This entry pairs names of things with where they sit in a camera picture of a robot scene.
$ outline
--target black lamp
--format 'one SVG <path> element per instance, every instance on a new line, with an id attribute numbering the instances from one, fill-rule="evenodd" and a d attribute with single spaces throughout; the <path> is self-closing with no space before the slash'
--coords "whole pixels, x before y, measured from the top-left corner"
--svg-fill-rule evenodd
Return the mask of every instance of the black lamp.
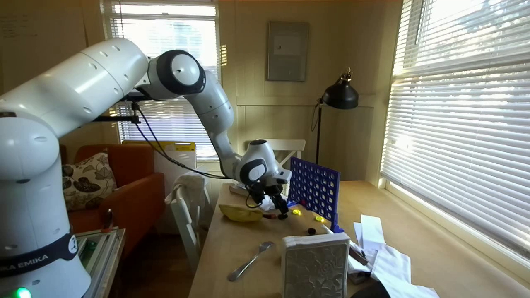
<path id="1" fill-rule="evenodd" d="M 350 88 L 350 70 L 347 68 L 334 85 L 327 87 L 316 103 L 317 110 L 317 128 L 316 128 L 316 154 L 314 163 L 317 164 L 319 154 L 319 125 L 321 125 L 321 108 L 324 105 L 335 110 L 354 110 L 357 106 L 359 95 Z"/>

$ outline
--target couch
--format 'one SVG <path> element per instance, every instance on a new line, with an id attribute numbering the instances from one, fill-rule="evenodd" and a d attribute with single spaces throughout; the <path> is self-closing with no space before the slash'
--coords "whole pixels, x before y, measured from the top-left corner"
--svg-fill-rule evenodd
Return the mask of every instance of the couch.
<path id="1" fill-rule="evenodd" d="M 97 153 L 107 153 L 117 189 L 97 207 L 67 211 L 69 224 L 74 234 L 105 229 L 110 222 L 125 229 L 122 257 L 127 257 L 163 212 L 163 176 L 153 173 L 153 151 L 148 146 L 82 146 L 74 154 L 72 163 L 84 161 Z"/>

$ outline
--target pillow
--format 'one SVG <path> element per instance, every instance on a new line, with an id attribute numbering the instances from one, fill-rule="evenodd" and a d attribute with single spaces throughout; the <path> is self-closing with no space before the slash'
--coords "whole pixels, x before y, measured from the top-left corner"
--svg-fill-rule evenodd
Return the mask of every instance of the pillow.
<path id="1" fill-rule="evenodd" d="M 105 153 L 62 166 L 62 194 L 67 211 L 95 209 L 113 189 L 115 181 Z"/>

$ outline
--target white robotic arm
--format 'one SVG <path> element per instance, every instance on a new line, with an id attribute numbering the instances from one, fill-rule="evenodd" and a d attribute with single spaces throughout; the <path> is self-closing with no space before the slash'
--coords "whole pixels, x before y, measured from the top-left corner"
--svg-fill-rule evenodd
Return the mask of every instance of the white robotic arm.
<path id="1" fill-rule="evenodd" d="M 226 130 L 229 103 L 218 83 L 185 52 L 147 62 L 128 40 L 82 50 L 49 72 L 0 96 L 0 297 L 24 294 L 82 297 L 89 275 L 69 232 L 62 201 L 57 138 L 95 120 L 138 90 L 150 100 L 183 95 L 218 154 L 226 178 L 246 186 L 259 204 L 269 199 L 281 217 L 286 204 L 281 169 L 264 141 L 236 156 Z"/>

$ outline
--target cable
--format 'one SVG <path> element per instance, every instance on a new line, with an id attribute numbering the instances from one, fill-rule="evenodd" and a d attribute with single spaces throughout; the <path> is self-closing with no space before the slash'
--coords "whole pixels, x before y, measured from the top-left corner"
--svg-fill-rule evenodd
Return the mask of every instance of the cable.
<path id="1" fill-rule="evenodd" d="M 198 174 L 198 176 L 203 176 L 203 178 L 208 178 L 208 179 L 228 179 L 226 176 L 215 176 L 215 174 L 210 174 L 210 173 L 201 173 L 201 171 L 191 169 L 191 168 L 188 168 L 188 166 L 185 166 L 185 164 L 171 159 L 171 158 L 163 151 L 163 148 L 162 148 L 162 145 L 158 143 L 158 140 L 155 138 L 155 135 L 153 135 L 153 131 L 152 131 L 152 128 L 150 128 L 145 115 L 142 113 L 142 110 L 140 110 L 137 105 L 132 105 L 132 111 L 138 111 L 138 115 L 140 115 L 140 118 L 143 120 L 143 123 L 145 123 L 145 126 L 147 126 L 147 130 L 148 130 L 153 143 L 157 145 L 157 148 L 152 145 L 152 141 L 147 140 L 147 136 L 142 133 L 142 130 L 138 128 L 137 123 L 135 123 L 135 130 L 138 131 L 138 135 L 142 136 L 142 140 L 152 148 L 152 151 L 155 151 L 158 156 L 162 156 L 162 158 L 166 159 L 168 163 L 171 163 L 171 164 L 175 164 L 175 166 L 178 166 L 178 168 L 183 168 L 183 169 L 186 169 L 186 171 L 191 171 L 191 173 L 195 173 L 195 174 Z"/>

